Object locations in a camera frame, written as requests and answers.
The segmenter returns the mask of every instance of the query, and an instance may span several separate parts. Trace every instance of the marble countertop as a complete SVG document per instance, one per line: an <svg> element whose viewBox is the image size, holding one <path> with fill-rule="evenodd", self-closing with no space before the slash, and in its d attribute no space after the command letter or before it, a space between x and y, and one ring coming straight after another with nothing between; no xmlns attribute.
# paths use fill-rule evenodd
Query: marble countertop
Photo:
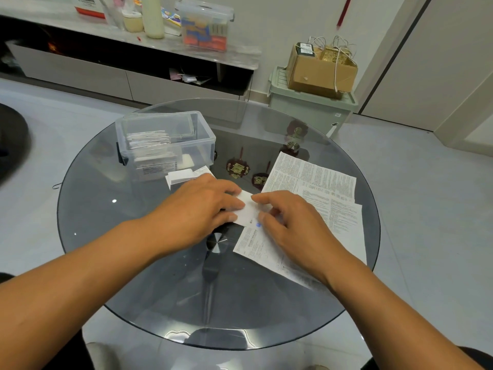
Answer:
<svg viewBox="0 0 493 370"><path fill-rule="evenodd" d="M170 34L166 34L164 39L151 39L144 32L128 32L108 24L106 20L83 16L67 2L0 0L0 15L250 70L258 68L261 54L257 46L228 44L226 52L189 47L183 45L181 37Z"/></svg>

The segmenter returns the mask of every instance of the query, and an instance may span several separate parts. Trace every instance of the forearm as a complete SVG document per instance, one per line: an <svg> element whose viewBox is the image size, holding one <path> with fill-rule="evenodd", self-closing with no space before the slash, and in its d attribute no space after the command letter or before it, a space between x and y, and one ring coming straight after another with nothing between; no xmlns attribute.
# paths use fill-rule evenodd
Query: forearm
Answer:
<svg viewBox="0 0 493 370"><path fill-rule="evenodd" d="M0 363L48 362L109 298L156 255L129 221L67 255L0 285Z"/></svg>
<svg viewBox="0 0 493 370"><path fill-rule="evenodd" d="M480 368L361 261L347 255L337 267L327 275L329 287L381 369Z"/></svg>

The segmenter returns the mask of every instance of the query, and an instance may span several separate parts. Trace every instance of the glass tabletop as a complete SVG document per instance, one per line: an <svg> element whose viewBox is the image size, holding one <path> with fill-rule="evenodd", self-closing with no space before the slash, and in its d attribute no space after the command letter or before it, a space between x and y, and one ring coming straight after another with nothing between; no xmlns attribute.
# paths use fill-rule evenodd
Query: glass tabletop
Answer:
<svg viewBox="0 0 493 370"><path fill-rule="evenodd" d="M356 177L367 265L374 268L380 246L375 200L361 171L335 142L287 114L243 101L185 99L140 112L191 110L200 111L216 135L212 173L245 191L261 191L280 152ZM143 216L171 194L164 180L132 183L118 160L116 141L112 124L85 145L65 175L58 229L66 252L122 221ZM235 178L226 170L231 161L249 169ZM192 248L156 261L111 298L107 308L165 339L229 350L296 340L344 311L330 294L311 291L235 254L242 230L237 224L223 225ZM219 252L211 253L215 244Z"/></svg>

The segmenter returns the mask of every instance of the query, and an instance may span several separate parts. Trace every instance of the hand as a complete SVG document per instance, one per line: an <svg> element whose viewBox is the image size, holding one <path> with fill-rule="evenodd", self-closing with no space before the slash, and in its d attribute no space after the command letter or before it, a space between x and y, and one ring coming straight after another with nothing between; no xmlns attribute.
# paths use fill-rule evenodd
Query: hand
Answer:
<svg viewBox="0 0 493 370"><path fill-rule="evenodd" d="M330 287L327 270L351 254L330 232L313 205L289 191L258 193L251 198L273 206L269 213L261 211L258 219L284 253ZM279 213L284 225L275 219Z"/></svg>
<svg viewBox="0 0 493 370"><path fill-rule="evenodd" d="M232 181L217 180L211 174L203 174L182 185L141 219L146 231L157 240L158 255L190 247L221 224L235 221L236 214L221 209L243 208L244 202L232 196L241 191Z"/></svg>

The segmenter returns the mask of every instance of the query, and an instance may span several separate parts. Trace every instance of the green storage bin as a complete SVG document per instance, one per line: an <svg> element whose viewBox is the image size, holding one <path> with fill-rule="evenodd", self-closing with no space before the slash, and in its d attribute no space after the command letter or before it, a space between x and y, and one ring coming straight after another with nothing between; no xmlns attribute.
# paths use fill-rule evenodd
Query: green storage bin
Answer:
<svg viewBox="0 0 493 370"><path fill-rule="evenodd" d="M352 92L344 93L342 99L337 100L289 89L286 70L280 66L274 69L269 81L269 107L298 118L329 137L334 136L351 113L358 108L358 101ZM267 131L283 131L278 130L272 122L269 122L268 126L273 129Z"/></svg>

